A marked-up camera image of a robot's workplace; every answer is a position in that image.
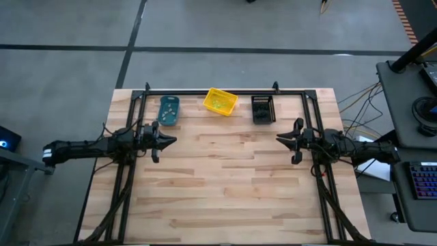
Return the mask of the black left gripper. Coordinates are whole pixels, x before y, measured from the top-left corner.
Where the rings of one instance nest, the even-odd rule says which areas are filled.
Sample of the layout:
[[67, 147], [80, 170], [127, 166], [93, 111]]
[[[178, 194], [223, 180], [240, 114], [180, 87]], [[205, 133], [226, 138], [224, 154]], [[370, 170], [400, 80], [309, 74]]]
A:
[[139, 128], [138, 149], [140, 151], [147, 151], [149, 149], [164, 150], [177, 141], [176, 137], [158, 132], [158, 128], [159, 123], [157, 121], [145, 124]]

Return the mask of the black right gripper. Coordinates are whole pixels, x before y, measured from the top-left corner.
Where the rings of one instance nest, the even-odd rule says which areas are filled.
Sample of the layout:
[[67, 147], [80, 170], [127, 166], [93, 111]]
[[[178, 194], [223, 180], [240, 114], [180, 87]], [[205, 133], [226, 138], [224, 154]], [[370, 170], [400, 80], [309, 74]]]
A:
[[314, 129], [303, 128], [304, 120], [297, 118], [294, 122], [294, 130], [288, 133], [277, 134], [276, 140], [287, 147], [290, 151], [300, 152], [301, 148], [309, 149], [314, 140]]

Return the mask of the yellow plastic basket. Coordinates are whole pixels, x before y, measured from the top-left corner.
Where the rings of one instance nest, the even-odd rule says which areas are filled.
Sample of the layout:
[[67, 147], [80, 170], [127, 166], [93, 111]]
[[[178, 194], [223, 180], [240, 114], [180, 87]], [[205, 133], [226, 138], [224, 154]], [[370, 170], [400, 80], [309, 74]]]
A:
[[[214, 98], [218, 99], [219, 104], [223, 104], [223, 105], [225, 105], [225, 107], [222, 109], [216, 109], [215, 105], [212, 104], [212, 100]], [[220, 98], [226, 98], [227, 103], [221, 103]], [[205, 99], [203, 100], [203, 106], [206, 109], [213, 111], [215, 113], [218, 113], [218, 114], [221, 114], [224, 116], [230, 116], [234, 110], [234, 107], [237, 104], [237, 101], [238, 101], [237, 95], [231, 94], [229, 92], [225, 92], [224, 90], [220, 90], [220, 89], [216, 89], [216, 88], [211, 87], [209, 89]]]

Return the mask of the teal plastic basket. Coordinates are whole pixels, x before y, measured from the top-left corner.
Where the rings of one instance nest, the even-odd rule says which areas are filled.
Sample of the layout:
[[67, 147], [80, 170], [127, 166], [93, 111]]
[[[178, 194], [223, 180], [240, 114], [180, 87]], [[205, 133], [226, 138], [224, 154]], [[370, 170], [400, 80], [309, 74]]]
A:
[[176, 96], [162, 96], [158, 111], [158, 122], [162, 126], [175, 126], [178, 121], [180, 99]]

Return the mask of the black plastic basket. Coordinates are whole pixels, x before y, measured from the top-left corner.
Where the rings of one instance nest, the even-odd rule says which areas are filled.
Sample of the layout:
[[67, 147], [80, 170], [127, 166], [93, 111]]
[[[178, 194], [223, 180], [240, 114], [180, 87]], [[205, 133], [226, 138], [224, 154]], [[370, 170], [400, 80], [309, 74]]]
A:
[[276, 122], [272, 96], [252, 96], [251, 106], [254, 124], [272, 124], [273, 122]]

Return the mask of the white paper sheet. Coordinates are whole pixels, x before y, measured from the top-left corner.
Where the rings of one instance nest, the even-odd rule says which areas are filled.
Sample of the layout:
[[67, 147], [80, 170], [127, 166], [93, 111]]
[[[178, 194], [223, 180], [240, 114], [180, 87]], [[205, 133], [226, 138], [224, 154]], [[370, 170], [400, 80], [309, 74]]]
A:
[[355, 171], [358, 174], [365, 174], [387, 182], [391, 181], [391, 166], [375, 159], [370, 159], [363, 164], [360, 164]]

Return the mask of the grey desk with pole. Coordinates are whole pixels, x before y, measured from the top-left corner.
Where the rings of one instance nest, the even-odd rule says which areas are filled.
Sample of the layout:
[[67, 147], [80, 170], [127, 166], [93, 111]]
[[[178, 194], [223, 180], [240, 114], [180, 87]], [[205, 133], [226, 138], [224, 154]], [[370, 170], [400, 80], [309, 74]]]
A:
[[412, 114], [412, 105], [416, 99], [434, 95], [420, 75], [422, 68], [413, 64], [403, 72], [396, 73], [390, 69], [387, 61], [376, 64], [400, 146], [437, 149], [437, 136], [426, 137], [420, 134], [419, 122]]

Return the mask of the grey desk with keyboard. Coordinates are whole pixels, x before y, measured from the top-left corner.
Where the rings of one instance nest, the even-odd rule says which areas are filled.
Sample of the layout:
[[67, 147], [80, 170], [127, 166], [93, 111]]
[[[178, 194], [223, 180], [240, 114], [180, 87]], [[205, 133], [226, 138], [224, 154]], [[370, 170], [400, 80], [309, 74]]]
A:
[[400, 162], [391, 168], [399, 220], [414, 232], [437, 233], [437, 200], [416, 200], [406, 168], [409, 162], [437, 162], [437, 150], [398, 148]]

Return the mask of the black round stand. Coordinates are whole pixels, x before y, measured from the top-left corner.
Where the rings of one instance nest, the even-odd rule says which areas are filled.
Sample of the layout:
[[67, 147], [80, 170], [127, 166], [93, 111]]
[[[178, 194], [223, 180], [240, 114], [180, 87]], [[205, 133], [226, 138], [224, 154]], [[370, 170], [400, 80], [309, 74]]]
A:
[[437, 98], [420, 97], [412, 104], [412, 114], [419, 123], [417, 131], [426, 137], [437, 136]]

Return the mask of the grey metal cart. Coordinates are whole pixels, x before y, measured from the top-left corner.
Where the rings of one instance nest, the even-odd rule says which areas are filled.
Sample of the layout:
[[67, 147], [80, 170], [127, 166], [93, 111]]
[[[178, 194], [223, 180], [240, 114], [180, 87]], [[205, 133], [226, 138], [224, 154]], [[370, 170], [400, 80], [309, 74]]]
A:
[[0, 181], [0, 246], [4, 246], [34, 172], [53, 174], [55, 168], [3, 149], [0, 149], [0, 165], [8, 167], [4, 184]]

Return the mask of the backlit black keyboard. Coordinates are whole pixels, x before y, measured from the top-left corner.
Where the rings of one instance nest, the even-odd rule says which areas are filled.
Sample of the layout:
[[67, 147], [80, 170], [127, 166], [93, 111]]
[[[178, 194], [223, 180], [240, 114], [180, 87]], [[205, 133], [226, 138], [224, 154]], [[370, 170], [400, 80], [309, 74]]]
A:
[[437, 162], [409, 162], [406, 173], [416, 200], [437, 200]]

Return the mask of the black diagonal pole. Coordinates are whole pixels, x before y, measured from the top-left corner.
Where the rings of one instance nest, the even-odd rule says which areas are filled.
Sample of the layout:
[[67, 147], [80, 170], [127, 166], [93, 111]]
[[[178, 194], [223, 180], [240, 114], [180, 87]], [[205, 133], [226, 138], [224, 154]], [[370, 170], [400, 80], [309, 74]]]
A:
[[416, 43], [410, 50], [404, 53], [398, 60], [389, 63], [389, 68], [396, 73], [402, 72], [407, 65], [411, 64], [422, 54], [426, 53], [437, 42], [437, 27], [429, 32], [424, 39]]

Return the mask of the black box with blue light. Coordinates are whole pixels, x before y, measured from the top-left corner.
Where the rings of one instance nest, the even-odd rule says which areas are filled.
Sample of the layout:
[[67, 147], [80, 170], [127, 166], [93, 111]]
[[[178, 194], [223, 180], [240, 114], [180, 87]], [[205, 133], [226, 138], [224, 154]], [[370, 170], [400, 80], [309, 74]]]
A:
[[22, 137], [13, 131], [0, 126], [0, 148], [15, 152]]

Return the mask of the black tablet device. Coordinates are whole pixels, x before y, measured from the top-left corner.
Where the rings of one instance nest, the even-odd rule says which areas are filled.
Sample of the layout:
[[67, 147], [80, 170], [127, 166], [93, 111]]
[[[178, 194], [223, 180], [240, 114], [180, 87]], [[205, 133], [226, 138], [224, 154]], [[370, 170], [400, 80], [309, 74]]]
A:
[[419, 74], [431, 93], [437, 97], [437, 66], [425, 66]]

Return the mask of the black aluminium table frame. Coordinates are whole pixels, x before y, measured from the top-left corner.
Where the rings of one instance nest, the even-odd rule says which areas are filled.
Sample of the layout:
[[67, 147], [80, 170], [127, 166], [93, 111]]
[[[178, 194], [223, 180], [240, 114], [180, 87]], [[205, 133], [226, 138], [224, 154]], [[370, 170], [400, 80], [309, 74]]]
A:
[[84, 243], [116, 193], [126, 201], [100, 241], [140, 245], [324, 244], [350, 235], [318, 193], [324, 183], [363, 236], [369, 236], [354, 171], [323, 167], [304, 151], [294, 165], [277, 141], [296, 119], [341, 129], [331, 89], [115, 90], [107, 118], [114, 131], [137, 118], [162, 116], [163, 96], [179, 98], [177, 121], [162, 127], [176, 142], [159, 154], [138, 154], [133, 166], [96, 161], [75, 241]]

